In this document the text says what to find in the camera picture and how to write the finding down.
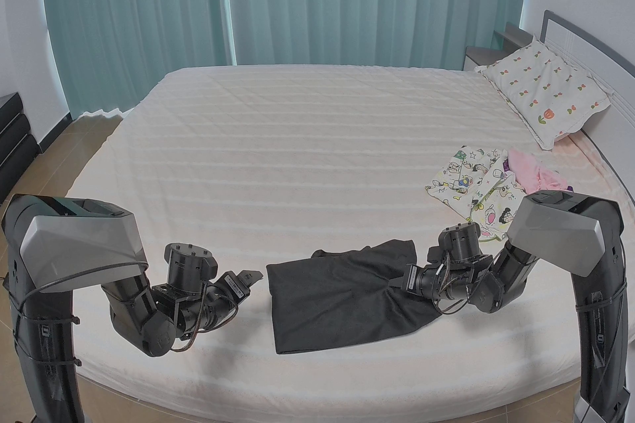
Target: headboard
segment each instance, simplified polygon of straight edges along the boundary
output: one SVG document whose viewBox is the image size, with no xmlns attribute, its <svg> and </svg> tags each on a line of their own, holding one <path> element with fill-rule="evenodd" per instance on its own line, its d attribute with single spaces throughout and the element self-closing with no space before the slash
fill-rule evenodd
<svg viewBox="0 0 635 423">
<path fill-rule="evenodd" d="M 569 63 L 590 72 L 611 106 L 582 131 L 595 144 L 631 196 L 635 196 L 635 65 L 572 22 L 545 11 L 540 40 Z"/>
</svg>

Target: floor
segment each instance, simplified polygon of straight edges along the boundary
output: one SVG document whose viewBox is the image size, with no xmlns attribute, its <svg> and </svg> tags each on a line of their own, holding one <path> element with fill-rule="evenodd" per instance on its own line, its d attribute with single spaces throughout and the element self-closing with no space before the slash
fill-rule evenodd
<svg viewBox="0 0 635 423">
<path fill-rule="evenodd" d="M 66 195 L 84 165 L 120 121 L 119 117 L 82 117 L 73 122 L 44 154 L 33 161 L 12 194 Z M 0 217 L 7 205 L 6 200 L 0 207 Z M 2 275 L 6 272 L 2 268 L 5 254 L 6 241 L 0 233 Z M 0 419 L 7 423 L 27 423 L 33 416 L 33 408 L 13 350 L 10 322 L 6 293 L 0 289 Z M 84 411 L 93 423 L 211 423 L 116 393 L 82 377 L 78 383 Z M 443 423 L 570 423 L 573 420 L 573 397 L 578 387 L 579 381 L 574 380 L 498 409 Z"/>
</svg>

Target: patterned pillow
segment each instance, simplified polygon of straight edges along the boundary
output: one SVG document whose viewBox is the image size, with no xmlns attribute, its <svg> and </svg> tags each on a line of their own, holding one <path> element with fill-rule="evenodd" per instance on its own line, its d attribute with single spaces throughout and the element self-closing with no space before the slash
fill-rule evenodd
<svg viewBox="0 0 635 423">
<path fill-rule="evenodd" d="M 526 47 L 475 69 L 504 96 L 542 149 L 579 131 L 591 115 L 606 109 L 607 94 L 593 78 L 533 39 Z"/>
</svg>

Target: cartoon print shirt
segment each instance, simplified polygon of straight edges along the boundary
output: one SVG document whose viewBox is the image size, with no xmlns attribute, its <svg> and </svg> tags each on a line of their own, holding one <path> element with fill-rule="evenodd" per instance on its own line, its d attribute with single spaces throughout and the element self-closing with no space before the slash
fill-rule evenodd
<svg viewBox="0 0 635 423">
<path fill-rule="evenodd" d="M 507 150 L 463 146 L 425 187 L 466 221 L 478 222 L 481 242 L 504 240 L 525 190 L 505 171 Z"/>
</svg>

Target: mattress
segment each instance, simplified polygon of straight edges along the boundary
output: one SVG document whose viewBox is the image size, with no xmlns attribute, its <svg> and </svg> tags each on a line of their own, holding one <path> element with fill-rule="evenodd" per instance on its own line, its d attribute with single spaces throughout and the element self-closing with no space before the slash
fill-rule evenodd
<svg viewBox="0 0 635 423">
<path fill-rule="evenodd" d="M 579 376 L 568 273 L 547 262 L 493 315 L 467 306 L 418 332 L 278 356 L 266 265 L 412 239 L 425 263 L 460 221 L 425 185 L 458 147 L 515 146 L 578 192 L 635 214 L 583 134 L 550 152 L 472 72 L 355 66 L 188 68 L 168 74 L 68 192 L 135 214 L 152 284 L 165 244 L 210 249 L 219 273 L 258 269 L 234 321 L 186 353 L 148 358 L 114 332 L 99 287 L 75 292 L 79 373 L 139 399 L 231 422 L 430 422 L 487 410 Z M 501 243 L 483 244 L 496 253 Z M 635 262 L 628 264 L 635 276 Z M 629 336 L 635 332 L 629 305 Z"/>
</svg>

